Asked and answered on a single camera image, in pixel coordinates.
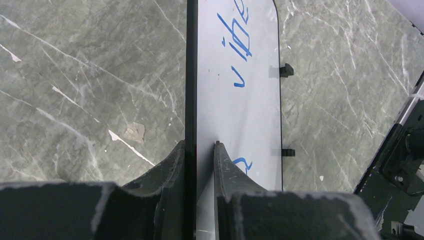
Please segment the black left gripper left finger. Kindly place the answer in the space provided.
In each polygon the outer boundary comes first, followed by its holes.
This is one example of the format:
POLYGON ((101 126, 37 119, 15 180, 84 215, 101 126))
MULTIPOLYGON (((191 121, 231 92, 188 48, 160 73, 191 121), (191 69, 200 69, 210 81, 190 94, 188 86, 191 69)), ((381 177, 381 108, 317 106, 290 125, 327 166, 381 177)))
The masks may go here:
POLYGON ((114 182, 3 182, 3 240, 180 240, 185 143, 145 174, 114 182))

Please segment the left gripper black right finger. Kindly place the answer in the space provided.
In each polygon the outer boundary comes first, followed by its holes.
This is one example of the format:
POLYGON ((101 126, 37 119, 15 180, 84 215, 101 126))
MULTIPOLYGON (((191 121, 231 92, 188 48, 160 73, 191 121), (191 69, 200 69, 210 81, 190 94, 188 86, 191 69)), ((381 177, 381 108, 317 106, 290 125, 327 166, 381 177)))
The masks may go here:
POLYGON ((213 150, 215 232, 219 240, 378 240, 371 211, 355 194, 270 191, 213 150))

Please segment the white whiteboard black frame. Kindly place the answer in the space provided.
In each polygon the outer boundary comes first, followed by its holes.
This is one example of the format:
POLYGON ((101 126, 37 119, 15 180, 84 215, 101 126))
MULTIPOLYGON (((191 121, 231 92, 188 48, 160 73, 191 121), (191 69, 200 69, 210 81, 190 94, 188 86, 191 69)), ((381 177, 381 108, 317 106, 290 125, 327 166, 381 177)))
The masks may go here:
POLYGON ((273 0, 190 0, 186 84, 186 141, 196 159, 198 240, 217 238, 213 152, 224 145, 230 161, 261 187, 280 191, 282 111, 279 17, 273 0))

